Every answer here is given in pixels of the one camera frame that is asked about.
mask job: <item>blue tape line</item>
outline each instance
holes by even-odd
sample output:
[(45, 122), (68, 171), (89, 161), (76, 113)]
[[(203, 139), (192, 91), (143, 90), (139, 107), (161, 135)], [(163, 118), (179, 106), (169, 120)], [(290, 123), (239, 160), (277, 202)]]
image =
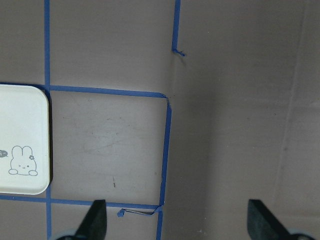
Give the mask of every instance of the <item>blue tape line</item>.
[(68, 200), (68, 199), (51, 199), (52, 204), (67, 204), (67, 205), (82, 205), (91, 206), (93, 201), (82, 201), (82, 200)]
[(0, 200), (21, 201), (21, 202), (31, 202), (31, 203), (46, 202), (46, 199), (41, 197), (11, 196), (11, 195), (0, 195)]
[(172, 118), (172, 110), (171, 110), (170, 104), (168, 103), (166, 106), (166, 120), (165, 120), (165, 132), (164, 132), (164, 144), (163, 144), (162, 173), (161, 173), (161, 187), (160, 187), (160, 200), (159, 200), (160, 206), (165, 204), (171, 118)]
[(182, 51), (178, 51), (180, 8), (181, 8), (181, 0), (175, 0), (171, 50), (172, 50), (172, 52), (184, 57), (185, 54)]
[(44, 85), (50, 91), (50, 0), (44, 0)]
[(116, 202), (107, 202), (107, 207), (113, 208), (130, 208), (130, 209), (151, 209), (155, 210), (159, 206), (158, 205), (148, 205), (148, 204), (134, 204), (134, 203), (116, 203)]
[(158, 214), (158, 223), (156, 226), (156, 240), (161, 240), (161, 234), (162, 234), (162, 223), (164, 218), (164, 212), (160, 211)]
[(82, 87), (82, 86), (59, 86), (59, 85), (51, 85), (50, 90), (167, 99), (166, 95), (159, 92), (151, 92), (151, 91), (130, 91), (130, 90), (118, 90), (118, 89), (108, 89), (108, 88)]
[(52, 235), (52, 214), (51, 214), (51, 186), (45, 192), (46, 208), (46, 237), (49, 239)]

